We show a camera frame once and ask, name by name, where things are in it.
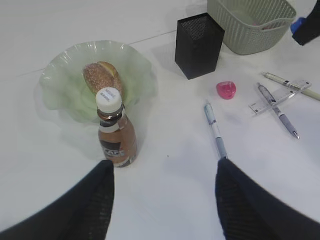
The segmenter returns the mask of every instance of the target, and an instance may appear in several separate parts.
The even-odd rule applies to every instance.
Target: brown bottle
[[[103,153],[115,167],[128,166],[136,158],[137,141],[120,93],[113,87],[106,87],[98,91],[95,100],[100,118],[98,136]]]

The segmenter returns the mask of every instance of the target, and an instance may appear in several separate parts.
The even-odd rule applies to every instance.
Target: sesame bun
[[[123,97],[123,87],[116,68],[105,61],[91,63],[83,69],[84,80],[94,94],[103,88],[115,88]]]

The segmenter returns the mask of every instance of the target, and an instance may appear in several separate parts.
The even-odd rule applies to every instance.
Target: white pen
[[[297,130],[295,127],[291,124],[287,116],[275,105],[276,100],[275,98],[271,95],[269,90],[263,86],[262,84],[258,83],[258,89],[260,93],[264,96],[264,98],[268,101],[270,106],[272,107],[273,111],[276,113],[278,118],[281,120],[285,128],[297,139],[300,139]]]
[[[212,109],[211,104],[208,101],[204,106],[204,112],[205,112],[205,115],[206,115],[206,119],[208,120],[208,123],[211,126],[211,129],[213,131],[213,134],[214,134],[214,137],[215,137],[215,143],[216,143],[216,146],[218,148],[220,158],[221,159],[227,158],[228,156],[227,156],[226,148],[225,148],[225,145],[224,145],[224,141],[223,141],[223,139],[222,139],[222,137],[220,135],[220,131],[219,131],[219,128],[218,128],[216,117],[214,115],[214,111]]]
[[[284,85],[284,86],[287,86],[289,88],[293,88],[293,89],[298,89],[299,87],[295,86],[294,84],[292,84],[290,81],[288,80],[285,80],[279,76],[276,76],[274,74],[271,74],[269,72],[261,72],[261,74],[267,78],[267,79],[270,79],[278,84],[281,84],[281,85]],[[316,99],[318,101],[320,101],[320,94],[319,93],[316,93],[315,91],[312,91],[310,89],[306,89],[306,90],[303,90],[301,92],[302,94],[306,95],[306,96],[309,96],[310,98],[313,98],[313,99]]]

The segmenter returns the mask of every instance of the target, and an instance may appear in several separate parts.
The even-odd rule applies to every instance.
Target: white bottle cap
[[[106,114],[111,114],[121,108],[122,100],[119,91],[113,87],[105,87],[97,92],[95,101],[98,109]]]

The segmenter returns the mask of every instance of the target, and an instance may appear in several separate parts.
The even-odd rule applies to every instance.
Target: table surface
[[[291,1],[298,16],[316,0]],[[203,111],[212,102],[230,159],[270,193],[320,222],[320,102],[302,94],[281,105],[294,139],[272,112],[253,117],[259,72],[306,79],[320,92],[320,39],[299,46],[289,32],[270,50],[240,56],[222,45],[216,71],[187,80],[174,62],[177,20],[206,11],[205,1],[22,0],[0,3],[0,231],[41,210],[103,159],[96,126],[68,130],[63,112],[47,110],[39,77],[76,43],[130,44],[153,64],[157,96],[131,115],[139,154],[115,169],[107,239],[222,240],[215,199],[218,153]],[[223,100],[217,83],[234,81]]]

